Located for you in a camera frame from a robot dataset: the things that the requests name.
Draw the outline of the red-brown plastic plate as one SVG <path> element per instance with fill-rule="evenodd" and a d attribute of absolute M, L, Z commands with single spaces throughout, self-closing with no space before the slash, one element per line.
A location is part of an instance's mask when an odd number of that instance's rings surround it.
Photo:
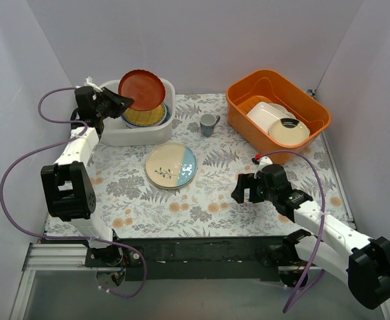
<path fill-rule="evenodd" d="M 166 90 L 158 76 L 150 71 L 136 69 L 121 78 L 118 94 L 133 100 L 131 109 L 149 111 L 162 104 Z"/>

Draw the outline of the cream and blue plate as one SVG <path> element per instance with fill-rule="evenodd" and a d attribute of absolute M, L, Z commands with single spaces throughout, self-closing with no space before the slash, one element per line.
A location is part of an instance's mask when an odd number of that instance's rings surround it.
<path fill-rule="evenodd" d="M 194 152 L 181 143 L 170 142 L 154 148 L 147 156 L 145 172 L 157 187 L 178 189 L 190 183 L 197 171 Z"/>

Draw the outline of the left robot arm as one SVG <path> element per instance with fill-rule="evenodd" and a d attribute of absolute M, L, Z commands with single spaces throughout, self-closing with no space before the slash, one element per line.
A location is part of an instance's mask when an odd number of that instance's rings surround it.
<path fill-rule="evenodd" d="M 107 88 L 78 87 L 74 91 L 77 108 L 70 116 L 71 139 L 52 165 L 41 170 L 41 180 L 52 217 L 72 225 L 87 238 L 96 259 L 110 267 L 122 262 L 123 250 L 113 243 L 115 232 L 95 213 L 96 195 L 86 166 L 104 130 L 103 120 L 122 116 L 134 102 Z"/>

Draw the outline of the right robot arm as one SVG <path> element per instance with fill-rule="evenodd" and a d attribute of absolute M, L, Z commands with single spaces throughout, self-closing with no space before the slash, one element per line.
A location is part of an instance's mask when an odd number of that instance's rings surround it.
<path fill-rule="evenodd" d="M 303 260 L 334 275 L 346 284 L 358 302 L 374 309 L 390 298 L 390 241 L 374 239 L 326 215 L 313 198 L 292 188 L 282 166 L 268 158 L 256 173 L 240 174 L 231 196 L 243 203 L 269 201 L 282 216 L 300 225 L 302 230 L 285 240 L 284 260 L 298 265 Z"/>

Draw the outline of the white plastic bin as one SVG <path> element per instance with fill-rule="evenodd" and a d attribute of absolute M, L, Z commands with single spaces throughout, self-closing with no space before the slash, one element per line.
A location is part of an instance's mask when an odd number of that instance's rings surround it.
<path fill-rule="evenodd" d="M 165 86 L 164 103 L 168 107 L 167 121 L 154 127 L 126 126 L 122 118 L 106 118 L 100 142 L 114 147 L 128 147 L 139 145 L 158 145 L 167 142 L 172 134 L 172 121 L 176 113 L 176 96 L 174 86 L 166 79 L 161 78 Z"/>

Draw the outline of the orange plastic bin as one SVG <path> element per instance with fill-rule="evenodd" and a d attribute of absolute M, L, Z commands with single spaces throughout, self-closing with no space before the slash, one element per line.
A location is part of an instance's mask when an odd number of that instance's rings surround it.
<path fill-rule="evenodd" d="M 284 164 L 331 123 L 330 112 L 278 72 L 260 69 L 232 84 L 226 92 L 227 122 L 254 149 Z"/>

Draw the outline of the white round plate in bin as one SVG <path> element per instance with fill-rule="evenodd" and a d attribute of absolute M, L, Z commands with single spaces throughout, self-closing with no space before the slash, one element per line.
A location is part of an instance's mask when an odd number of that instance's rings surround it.
<path fill-rule="evenodd" d="M 276 108 L 276 110 L 279 110 L 280 112 L 286 114 L 286 116 L 288 118 L 296 119 L 296 116 L 294 116 L 294 114 L 289 112 L 284 106 L 277 104 L 277 103 L 269 103 L 269 104 L 270 104 L 270 106 Z"/>

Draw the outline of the cream round plate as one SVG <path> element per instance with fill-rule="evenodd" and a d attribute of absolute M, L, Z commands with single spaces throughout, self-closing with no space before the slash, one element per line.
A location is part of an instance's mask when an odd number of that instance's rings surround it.
<path fill-rule="evenodd" d="M 295 146 L 309 138 L 310 130 L 298 119 L 282 118 L 270 126 L 269 136 L 282 145 Z"/>

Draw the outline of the floral table mat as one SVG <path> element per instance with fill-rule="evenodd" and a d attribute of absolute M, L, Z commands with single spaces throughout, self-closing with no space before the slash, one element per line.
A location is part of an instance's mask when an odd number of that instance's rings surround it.
<path fill-rule="evenodd" d="M 203 114 L 219 115 L 212 136 L 201 133 Z M 227 124 L 223 94 L 178 95 L 172 140 L 197 158 L 187 186 L 164 190 L 146 177 L 150 146 L 99 144 L 88 174 L 97 196 L 96 214 L 121 238 L 288 235 L 298 226 L 268 202 L 237 204 L 231 198 L 238 174 L 255 170 L 255 150 Z"/>

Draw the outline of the white rectangular dish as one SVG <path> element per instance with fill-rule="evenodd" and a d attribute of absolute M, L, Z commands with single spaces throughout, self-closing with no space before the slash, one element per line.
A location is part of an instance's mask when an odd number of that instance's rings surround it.
<path fill-rule="evenodd" d="M 286 118 L 286 114 L 276 110 L 269 103 L 257 103 L 247 114 L 248 118 L 260 127 L 264 132 L 268 133 L 269 128 L 282 118 Z"/>

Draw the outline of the grey ceramic mug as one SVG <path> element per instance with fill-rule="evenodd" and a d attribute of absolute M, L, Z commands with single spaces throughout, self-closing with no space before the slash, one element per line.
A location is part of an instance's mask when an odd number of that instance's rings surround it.
<path fill-rule="evenodd" d="M 210 113 L 203 114 L 199 121 L 202 135 L 205 137 L 212 136 L 214 129 L 220 120 L 221 117 L 219 115 Z"/>

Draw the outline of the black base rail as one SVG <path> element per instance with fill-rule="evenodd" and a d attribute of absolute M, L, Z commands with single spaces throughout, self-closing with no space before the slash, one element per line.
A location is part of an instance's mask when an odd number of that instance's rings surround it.
<path fill-rule="evenodd" d="M 87 251 L 85 266 L 122 268 L 127 281 L 258 279 L 294 287 L 305 262 L 284 236 L 124 239 L 124 248 Z"/>

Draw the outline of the aluminium frame profile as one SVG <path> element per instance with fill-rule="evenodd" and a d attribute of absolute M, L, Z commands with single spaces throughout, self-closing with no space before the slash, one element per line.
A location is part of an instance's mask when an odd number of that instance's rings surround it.
<path fill-rule="evenodd" d="M 10 319 L 23 319 L 36 272 L 78 271 L 84 268 L 87 248 L 82 244 L 31 244 Z"/>

